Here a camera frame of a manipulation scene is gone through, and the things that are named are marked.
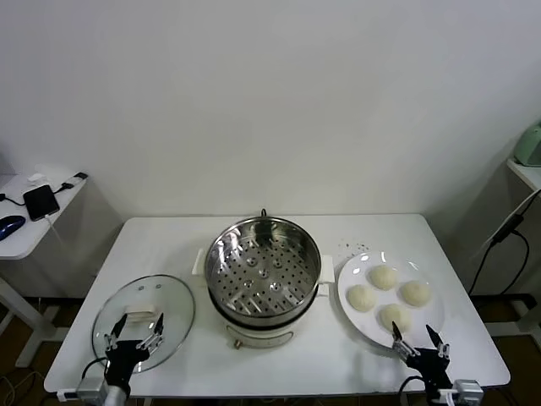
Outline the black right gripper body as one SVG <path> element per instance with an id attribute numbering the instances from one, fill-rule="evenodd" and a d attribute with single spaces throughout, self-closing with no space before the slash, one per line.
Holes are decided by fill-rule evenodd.
<path id="1" fill-rule="evenodd" d="M 426 392 L 452 388 L 452 383 L 446 373 L 449 364 L 448 354 L 442 350 L 430 348 L 416 348 L 415 353 L 409 355 L 406 360 L 408 367 L 420 373 Z"/>

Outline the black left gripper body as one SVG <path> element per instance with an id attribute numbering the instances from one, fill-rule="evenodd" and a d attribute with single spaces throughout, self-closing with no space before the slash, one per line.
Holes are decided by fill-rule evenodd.
<path id="1" fill-rule="evenodd" d="M 148 349 L 141 343 L 141 340 L 121 340 L 116 348 L 106 351 L 109 366 L 105 378 L 108 386 L 129 387 L 135 366 L 148 359 Z"/>

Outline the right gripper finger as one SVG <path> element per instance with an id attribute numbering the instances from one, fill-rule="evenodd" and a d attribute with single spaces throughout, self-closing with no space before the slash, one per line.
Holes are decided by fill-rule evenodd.
<path id="1" fill-rule="evenodd" d="M 399 357 L 401 359 L 410 359 L 419 356 L 419 352 L 403 339 L 400 329 L 394 321 L 391 323 L 391 326 L 393 336 L 392 349 Z"/>
<path id="2" fill-rule="evenodd" d="M 429 334 L 430 340 L 437 350 L 437 354 L 440 358 L 449 359 L 450 345 L 444 343 L 439 333 L 435 331 L 430 325 L 426 325 L 426 330 Z"/>

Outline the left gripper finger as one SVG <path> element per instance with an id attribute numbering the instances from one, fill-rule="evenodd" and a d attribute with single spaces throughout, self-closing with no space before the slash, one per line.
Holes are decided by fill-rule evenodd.
<path id="1" fill-rule="evenodd" d="M 137 349 L 147 350 L 147 351 L 156 351 L 158 347 L 161 346 L 163 342 L 163 333 L 164 330 L 164 314 L 161 313 L 158 320 L 153 325 L 152 333 L 140 343 L 136 345 Z"/>
<path id="2" fill-rule="evenodd" d="M 106 344 L 106 350 L 113 350 L 117 348 L 117 340 L 125 326 L 127 315 L 123 314 L 122 317 L 114 324 L 110 333 L 104 335 Z"/>

